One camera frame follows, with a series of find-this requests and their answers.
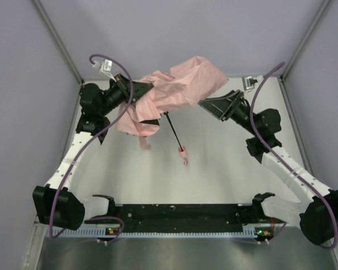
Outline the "pink and black folding umbrella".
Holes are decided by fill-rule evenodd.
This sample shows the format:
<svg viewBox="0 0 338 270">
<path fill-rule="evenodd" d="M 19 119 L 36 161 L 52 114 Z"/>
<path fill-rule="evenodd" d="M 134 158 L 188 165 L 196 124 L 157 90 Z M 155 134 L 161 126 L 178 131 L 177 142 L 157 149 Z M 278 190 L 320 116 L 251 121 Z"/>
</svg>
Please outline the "pink and black folding umbrella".
<svg viewBox="0 0 338 270">
<path fill-rule="evenodd" d="M 168 73 L 159 70 L 141 78 L 153 88 L 131 105 L 115 129 L 139 137 L 140 147 L 150 149 L 146 138 L 160 129 L 162 114 L 195 106 L 228 82 L 228 77 L 204 57 L 196 56 L 178 64 Z"/>
</svg>

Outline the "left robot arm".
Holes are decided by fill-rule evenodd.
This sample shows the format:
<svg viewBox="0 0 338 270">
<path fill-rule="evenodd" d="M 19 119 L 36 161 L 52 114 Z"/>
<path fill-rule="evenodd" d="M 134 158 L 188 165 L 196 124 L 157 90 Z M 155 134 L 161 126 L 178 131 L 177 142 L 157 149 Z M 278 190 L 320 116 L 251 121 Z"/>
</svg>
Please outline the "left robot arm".
<svg viewBox="0 0 338 270">
<path fill-rule="evenodd" d="M 100 89 L 95 83 L 81 87 L 81 116 L 73 142 L 53 176 L 33 191 L 40 223 L 77 230 L 87 220 L 113 211 L 112 197 L 92 195 L 89 199 L 79 199 L 78 186 L 89 161 L 112 126 L 107 114 L 120 105 L 125 106 L 128 101 L 138 101 L 152 88 L 151 83 L 131 82 L 122 74 L 110 79 L 107 90 Z"/>
</svg>

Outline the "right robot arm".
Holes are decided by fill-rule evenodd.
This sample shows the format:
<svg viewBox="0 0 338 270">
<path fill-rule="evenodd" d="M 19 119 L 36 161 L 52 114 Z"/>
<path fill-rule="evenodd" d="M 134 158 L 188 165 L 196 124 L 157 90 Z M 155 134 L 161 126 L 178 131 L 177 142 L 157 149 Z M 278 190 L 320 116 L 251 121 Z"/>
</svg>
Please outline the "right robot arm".
<svg viewBox="0 0 338 270">
<path fill-rule="evenodd" d="M 240 90 L 198 104 L 216 119 L 231 119 L 250 132 L 253 137 L 246 140 L 250 155 L 271 170 L 299 200 L 290 202 L 270 192 L 257 194 L 252 205 L 259 218 L 275 218 L 295 226 L 315 245 L 338 238 L 338 190 L 317 180 L 276 139 L 275 134 L 281 131 L 278 110 L 254 113 Z"/>
</svg>

